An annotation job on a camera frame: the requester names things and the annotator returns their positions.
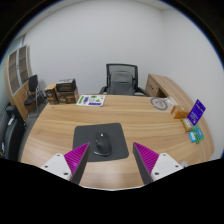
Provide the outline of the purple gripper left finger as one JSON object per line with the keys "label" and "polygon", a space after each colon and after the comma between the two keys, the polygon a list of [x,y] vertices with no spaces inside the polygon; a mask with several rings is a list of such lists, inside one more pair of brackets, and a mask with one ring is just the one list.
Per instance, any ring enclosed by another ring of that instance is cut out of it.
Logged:
{"label": "purple gripper left finger", "polygon": [[65,155],[57,153],[41,169],[79,184],[90,154],[90,143],[74,148]]}

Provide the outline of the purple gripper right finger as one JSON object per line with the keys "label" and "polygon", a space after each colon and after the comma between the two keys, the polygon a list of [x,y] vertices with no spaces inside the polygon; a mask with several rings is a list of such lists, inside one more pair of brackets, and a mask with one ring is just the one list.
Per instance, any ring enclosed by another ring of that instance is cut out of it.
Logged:
{"label": "purple gripper right finger", "polygon": [[182,169],[182,166],[167,153],[158,154],[136,142],[133,143],[133,154],[144,184]]}

